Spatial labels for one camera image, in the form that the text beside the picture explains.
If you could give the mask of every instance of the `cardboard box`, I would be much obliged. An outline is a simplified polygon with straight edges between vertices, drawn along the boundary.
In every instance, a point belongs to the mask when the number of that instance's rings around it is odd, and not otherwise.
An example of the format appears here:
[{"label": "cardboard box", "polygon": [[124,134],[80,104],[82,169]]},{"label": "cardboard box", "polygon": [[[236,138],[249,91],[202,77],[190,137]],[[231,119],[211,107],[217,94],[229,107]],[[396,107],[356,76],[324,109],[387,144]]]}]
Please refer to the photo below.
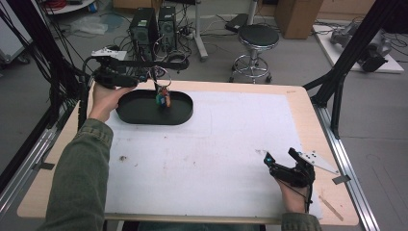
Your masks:
[{"label": "cardboard box", "polygon": [[275,20],[284,39],[306,39],[323,0],[281,0],[276,6]]},{"label": "cardboard box", "polygon": [[120,10],[135,10],[137,8],[154,8],[156,13],[163,0],[113,0],[114,8]]},{"label": "cardboard box", "polygon": [[364,17],[375,0],[324,0],[318,18],[352,20]]}]

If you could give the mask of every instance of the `white paper sheet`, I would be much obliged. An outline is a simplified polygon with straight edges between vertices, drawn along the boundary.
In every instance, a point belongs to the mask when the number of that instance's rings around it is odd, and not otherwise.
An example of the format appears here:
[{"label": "white paper sheet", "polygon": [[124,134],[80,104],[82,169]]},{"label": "white paper sheet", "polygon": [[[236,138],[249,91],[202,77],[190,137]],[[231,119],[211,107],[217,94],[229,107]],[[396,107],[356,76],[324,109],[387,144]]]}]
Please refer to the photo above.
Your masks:
[{"label": "white paper sheet", "polygon": [[[268,150],[294,167],[301,151],[284,95],[186,92],[193,115],[176,126],[135,125],[116,112],[106,213],[281,218],[278,185],[264,164]],[[319,200],[311,214],[321,218]]]}]

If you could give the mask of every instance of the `stool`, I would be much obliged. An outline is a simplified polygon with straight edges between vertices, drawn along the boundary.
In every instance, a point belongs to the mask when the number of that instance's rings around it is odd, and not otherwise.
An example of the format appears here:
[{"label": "stool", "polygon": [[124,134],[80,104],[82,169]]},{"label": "stool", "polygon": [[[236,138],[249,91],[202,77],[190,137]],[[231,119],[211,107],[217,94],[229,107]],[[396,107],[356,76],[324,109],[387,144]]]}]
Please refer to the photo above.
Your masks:
[{"label": "stool", "polygon": [[268,64],[259,55],[278,43],[278,33],[268,26],[253,24],[241,27],[238,36],[240,42],[248,48],[250,55],[241,55],[234,61],[229,82],[233,83],[234,75],[240,73],[252,78],[254,84],[256,78],[268,75],[266,81],[270,83],[272,76]]}]

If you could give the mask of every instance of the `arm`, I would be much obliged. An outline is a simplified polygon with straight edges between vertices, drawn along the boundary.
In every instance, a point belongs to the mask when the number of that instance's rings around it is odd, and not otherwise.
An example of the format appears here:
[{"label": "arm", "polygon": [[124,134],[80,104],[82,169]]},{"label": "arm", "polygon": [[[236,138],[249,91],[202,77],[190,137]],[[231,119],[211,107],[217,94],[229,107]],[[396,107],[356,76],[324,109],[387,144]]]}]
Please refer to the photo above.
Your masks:
[{"label": "arm", "polygon": [[45,223],[39,230],[102,229],[114,135],[104,122],[130,90],[108,90],[95,84],[89,118],[58,161]]},{"label": "arm", "polygon": [[305,195],[307,188],[291,188],[277,180],[288,213],[282,215],[282,231],[321,230],[318,219],[305,213]]}]

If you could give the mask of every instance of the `black oval tray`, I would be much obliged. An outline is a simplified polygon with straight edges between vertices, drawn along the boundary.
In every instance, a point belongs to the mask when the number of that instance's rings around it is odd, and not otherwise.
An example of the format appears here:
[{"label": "black oval tray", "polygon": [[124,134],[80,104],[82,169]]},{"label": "black oval tray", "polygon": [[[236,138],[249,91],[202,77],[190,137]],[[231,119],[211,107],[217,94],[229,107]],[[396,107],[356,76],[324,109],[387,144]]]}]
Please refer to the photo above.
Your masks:
[{"label": "black oval tray", "polygon": [[178,125],[192,116],[192,100],[180,91],[171,91],[171,106],[156,104],[155,90],[133,90],[119,99],[116,109],[121,120],[132,124]]}]

